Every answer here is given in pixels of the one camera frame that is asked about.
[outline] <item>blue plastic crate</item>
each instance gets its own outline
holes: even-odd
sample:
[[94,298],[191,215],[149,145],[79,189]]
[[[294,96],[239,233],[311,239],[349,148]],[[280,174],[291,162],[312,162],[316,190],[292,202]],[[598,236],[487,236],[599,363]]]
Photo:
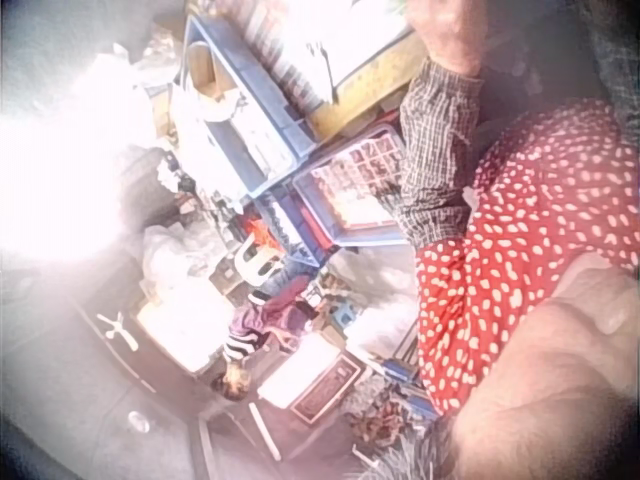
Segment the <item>blue plastic crate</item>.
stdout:
[[306,120],[288,102],[242,37],[223,17],[188,18],[180,85],[186,85],[189,74],[189,66],[186,64],[187,49],[196,42],[207,44],[244,97],[254,102],[262,111],[267,120],[266,128],[273,129],[271,133],[281,139],[280,148],[293,159],[289,168],[276,171],[268,178],[251,157],[244,141],[230,122],[206,122],[211,143],[224,152],[227,161],[247,187],[249,195],[257,198],[296,171],[309,158],[309,154],[317,146],[315,137]]
[[[326,263],[330,253],[320,245],[302,216],[300,206],[285,186],[272,188],[254,203],[271,233],[291,258],[314,267]],[[287,234],[291,229],[295,230],[299,241],[293,241]]]

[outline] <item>plastic storage box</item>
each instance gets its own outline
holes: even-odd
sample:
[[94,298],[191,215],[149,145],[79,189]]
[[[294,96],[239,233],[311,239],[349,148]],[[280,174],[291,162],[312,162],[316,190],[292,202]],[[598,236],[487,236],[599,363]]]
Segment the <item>plastic storage box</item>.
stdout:
[[405,244],[392,216],[371,189],[398,183],[404,143],[382,124],[298,173],[293,185],[336,245]]
[[[255,107],[252,113],[259,117],[260,129],[272,140],[270,147],[288,159],[265,171],[250,154],[251,148],[247,148],[246,139],[234,128],[233,119],[206,122],[211,143],[222,150],[246,185],[249,195],[257,198],[308,159],[316,147],[313,132],[247,48],[242,37],[224,18],[201,19],[190,16],[184,43],[185,59],[189,46],[204,43],[209,47],[216,62],[224,67],[242,96]],[[185,60],[179,76],[182,88],[187,85],[188,75],[189,65]]]

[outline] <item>person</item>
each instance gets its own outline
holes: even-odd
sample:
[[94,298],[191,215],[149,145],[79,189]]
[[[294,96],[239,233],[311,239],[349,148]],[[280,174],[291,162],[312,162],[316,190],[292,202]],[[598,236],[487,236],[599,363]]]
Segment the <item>person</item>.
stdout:
[[264,347],[270,336],[287,353],[297,349],[300,337],[322,309],[322,304],[314,309],[301,297],[316,273],[317,269],[286,257],[284,267],[251,292],[235,311],[223,345],[226,371],[213,385],[225,398],[240,401],[246,397],[251,384],[246,360]]
[[472,213],[486,11],[407,2],[429,59],[401,107],[393,203],[442,416],[365,478],[621,478],[611,468],[638,438],[638,151],[602,101],[527,114],[482,158]]

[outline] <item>polka dot fabric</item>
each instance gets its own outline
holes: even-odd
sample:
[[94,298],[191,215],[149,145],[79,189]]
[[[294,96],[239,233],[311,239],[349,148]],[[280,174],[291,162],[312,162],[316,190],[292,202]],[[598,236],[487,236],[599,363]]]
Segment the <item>polka dot fabric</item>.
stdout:
[[637,178],[638,152],[597,101],[529,115],[491,148],[466,237],[417,254],[420,371],[440,413],[464,404],[575,257],[638,267]]

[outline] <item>shirt sleeve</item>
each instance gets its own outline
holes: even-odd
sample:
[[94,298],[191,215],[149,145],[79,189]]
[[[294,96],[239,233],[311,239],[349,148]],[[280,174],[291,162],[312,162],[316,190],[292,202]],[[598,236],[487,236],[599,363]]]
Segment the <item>shirt sleeve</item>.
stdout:
[[482,81],[427,61],[400,108],[407,152],[402,164],[400,228],[416,249],[464,235],[471,209],[471,138]]

